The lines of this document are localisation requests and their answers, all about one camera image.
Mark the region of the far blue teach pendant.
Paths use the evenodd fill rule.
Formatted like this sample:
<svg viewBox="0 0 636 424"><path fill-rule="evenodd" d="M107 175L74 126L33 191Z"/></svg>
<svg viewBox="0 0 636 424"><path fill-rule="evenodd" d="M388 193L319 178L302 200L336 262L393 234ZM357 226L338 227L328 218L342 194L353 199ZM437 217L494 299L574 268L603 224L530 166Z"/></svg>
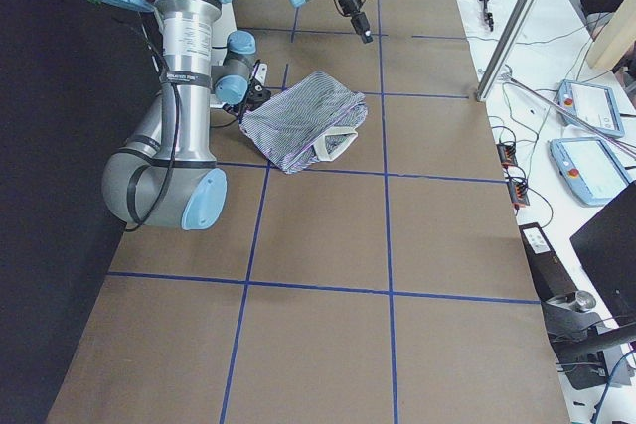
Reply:
<svg viewBox="0 0 636 424"><path fill-rule="evenodd" d="M556 98L560 106L609 136L625 135L618 103L610 87L566 79L560 84Z"/></svg>

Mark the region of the wooden board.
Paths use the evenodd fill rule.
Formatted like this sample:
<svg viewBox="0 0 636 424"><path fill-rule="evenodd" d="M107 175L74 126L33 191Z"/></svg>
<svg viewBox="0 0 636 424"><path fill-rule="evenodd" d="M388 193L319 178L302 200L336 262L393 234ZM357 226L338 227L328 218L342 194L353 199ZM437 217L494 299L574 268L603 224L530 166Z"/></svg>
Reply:
<svg viewBox="0 0 636 424"><path fill-rule="evenodd" d="M633 49L635 43L635 0L581 0L584 10L610 13L607 23L595 34L587 63L592 68L611 70Z"/></svg>

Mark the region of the orange black connector box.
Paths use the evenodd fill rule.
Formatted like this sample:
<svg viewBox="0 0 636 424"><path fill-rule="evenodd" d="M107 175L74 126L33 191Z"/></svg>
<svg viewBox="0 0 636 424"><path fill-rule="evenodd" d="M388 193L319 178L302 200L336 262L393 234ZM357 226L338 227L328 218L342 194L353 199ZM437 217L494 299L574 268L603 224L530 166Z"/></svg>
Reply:
<svg viewBox="0 0 636 424"><path fill-rule="evenodd" d="M499 142L496 144L498 156L503 168L517 167L517 146L515 142Z"/></svg>
<svg viewBox="0 0 636 424"><path fill-rule="evenodd" d="M509 196L513 207L518 210L530 204L528 199L528 185L524 180L509 179L507 183Z"/></svg>

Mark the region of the navy white striped polo shirt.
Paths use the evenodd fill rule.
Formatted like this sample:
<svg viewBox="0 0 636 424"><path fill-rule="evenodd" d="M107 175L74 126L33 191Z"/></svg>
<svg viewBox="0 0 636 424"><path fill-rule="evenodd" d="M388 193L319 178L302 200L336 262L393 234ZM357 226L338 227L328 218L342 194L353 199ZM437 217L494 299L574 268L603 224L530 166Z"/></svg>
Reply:
<svg viewBox="0 0 636 424"><path fill-rule="evenodd" d="M362 93L315 71L247 112L240 130L279 170L294 174L337 159L357 139L367 114Z"/></svg>

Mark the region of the black computer monitor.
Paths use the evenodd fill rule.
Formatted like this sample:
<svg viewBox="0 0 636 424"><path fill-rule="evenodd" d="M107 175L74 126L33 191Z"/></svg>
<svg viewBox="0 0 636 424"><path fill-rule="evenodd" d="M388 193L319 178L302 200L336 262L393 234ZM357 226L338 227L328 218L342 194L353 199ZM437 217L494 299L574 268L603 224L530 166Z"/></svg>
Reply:
<svg viewBox="0 0 636 424"><path fill-rule="evenodd" d="M586 275L611 316L635 319L635 185L628 185L571 238Z"/></svg>

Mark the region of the near blue teach pendant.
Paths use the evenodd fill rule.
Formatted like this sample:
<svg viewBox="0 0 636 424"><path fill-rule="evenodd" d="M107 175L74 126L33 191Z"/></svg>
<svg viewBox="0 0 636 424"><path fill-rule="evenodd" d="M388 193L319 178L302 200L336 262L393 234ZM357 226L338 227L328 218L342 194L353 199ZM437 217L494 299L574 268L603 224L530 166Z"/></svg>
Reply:
<svg viewBox="0 0 636 424"><path fill-rule="evenodd" d="M549 150L565 183L586 206L608 204L632 182L626 169L600 138L553 139Z"/></svg>

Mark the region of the blue teach pendant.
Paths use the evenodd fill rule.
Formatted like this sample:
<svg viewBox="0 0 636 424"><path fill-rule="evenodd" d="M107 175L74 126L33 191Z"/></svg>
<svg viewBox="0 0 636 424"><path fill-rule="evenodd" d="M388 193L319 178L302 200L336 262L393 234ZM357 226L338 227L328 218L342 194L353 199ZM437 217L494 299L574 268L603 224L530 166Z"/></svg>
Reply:
<svg viewBox="0 0 636 424"><path fill-rule="evenodd" d="M610 87L566 79L560 84L556 98L560 106L609 136L625 135L618 103Z"/></svg>
<svg viewBox="0 0 636 424"><path fill-rule="evenodd" d="M632 182L626 169L600 138L553 139L549 150L565 183L586 206L608 204Z"/></svg>

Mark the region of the black box with white label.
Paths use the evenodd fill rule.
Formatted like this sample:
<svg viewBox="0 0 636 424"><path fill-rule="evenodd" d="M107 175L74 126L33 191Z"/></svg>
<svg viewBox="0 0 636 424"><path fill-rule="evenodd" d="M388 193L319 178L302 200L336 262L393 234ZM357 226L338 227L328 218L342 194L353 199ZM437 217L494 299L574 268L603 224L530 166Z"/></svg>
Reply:
<svg viewBox="0 0 636 424"><path fill-rule="evenodd" d="M519 231L539 299L546 302L574 292L577 287L542 228L531 222L520 225Z"/></svg>

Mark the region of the near orange black connector box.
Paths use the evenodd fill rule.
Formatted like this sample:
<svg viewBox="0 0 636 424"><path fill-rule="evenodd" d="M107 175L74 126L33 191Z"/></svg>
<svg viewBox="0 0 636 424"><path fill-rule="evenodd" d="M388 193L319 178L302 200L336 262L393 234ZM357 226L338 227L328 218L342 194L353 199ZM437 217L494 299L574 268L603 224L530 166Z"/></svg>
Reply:
<svg viewBox="0 0 636 424"><path fill-rule="evenodd" d="M528 185L524 180L509 179L507 183L509 196L513 207L518 210L530 204L528 199Z"/></svg>

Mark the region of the far orange black connector box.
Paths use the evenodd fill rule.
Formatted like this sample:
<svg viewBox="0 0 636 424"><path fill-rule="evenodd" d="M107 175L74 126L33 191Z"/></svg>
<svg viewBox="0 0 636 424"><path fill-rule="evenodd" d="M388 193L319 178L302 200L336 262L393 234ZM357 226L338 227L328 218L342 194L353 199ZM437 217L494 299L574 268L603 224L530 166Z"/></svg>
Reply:
<svg viewBox="0 0 636 424"><path fill-rule="evenodd" d="M503 168L517 167L517 146L515 142L499 142L496 144L498 156Z"/></svg>

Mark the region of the aluminium extrusion frame post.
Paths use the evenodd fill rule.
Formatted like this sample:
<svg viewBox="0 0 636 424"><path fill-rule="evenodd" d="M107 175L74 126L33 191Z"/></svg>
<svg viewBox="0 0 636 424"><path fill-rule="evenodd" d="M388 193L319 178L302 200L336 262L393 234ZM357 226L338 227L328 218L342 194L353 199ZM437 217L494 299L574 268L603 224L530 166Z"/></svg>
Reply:
<svg viewBox="0 0 636 424"><path fill-rule="evenodd" d="M479 81L475 91L475 99L485 102L490 94L495 80L500 73L501 68L506 62L509 54L513 50L518 37L526 23L526 20L537 0L517 0L508 22L503 30L503 34L497 43L491 59L486 66L485 72Z"/></svg>

